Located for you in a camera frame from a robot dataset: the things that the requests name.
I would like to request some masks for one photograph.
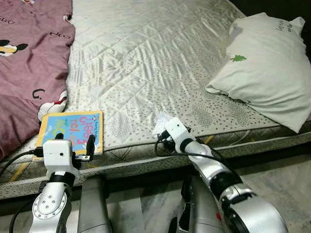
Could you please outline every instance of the floor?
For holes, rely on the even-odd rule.
[[[268,162],[238,169],[257,194],[270,201],[283,215],[290,233],[311,232],[311,155]],[[107,200],[115,233],[166,233],[177,215],[181,181],[112,193]],[[67,222],[69,233],[77,231],[79,201],[72,202]],[[11,216],[0,217],[0,233],[8,232]],[[27,232],[30,212],[21,213],[15,233]]]

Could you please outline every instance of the cartoon character print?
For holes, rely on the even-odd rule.
[[[39,120],[42,121],[43,116],[48,113],[61,113],[64,110],[66,103],[67,103],[67,91],[63,91],[60,94],[58,101],[44,103],[40,106],[38,111]]]
[[[27,44],[20,44],[17,46],[9,45],[9,40],[0,40],[0,56],[8,57],[12,54],[16,53],[17,51],[24,50],[28,47]]]
[[[70,20],[71,20],[71,15],[69,16],[63,16],[63,20],[67,23],[70,23]]]
[[[24,3],[30,3],[30,4],[34,4],[34,0],[22,0]]]

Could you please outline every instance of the dark background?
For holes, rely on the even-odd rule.
[[[301,33],[311,61],[311,0],[230,0],[246,16],[265,12],[270,17],[288,21],[301,16],[306,23]]]

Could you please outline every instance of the pillow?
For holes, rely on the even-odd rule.
[[[240,99],[296,133],[311,112],[311,66],[300,33],[305,21],[260,13],[237,19],[225,65],[206,86]]]

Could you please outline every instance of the children's book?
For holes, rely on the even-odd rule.
[[[37,147],[41,147],[46,141],[55,139],[58,133],[64,135],[64,139],[72,142],[72,150],[76,155],[86,154],[88,137],[95,136],[95,152],[103,152],[103,113],[77,112],[77,113],[50,113],[43,117],[37,140]]]

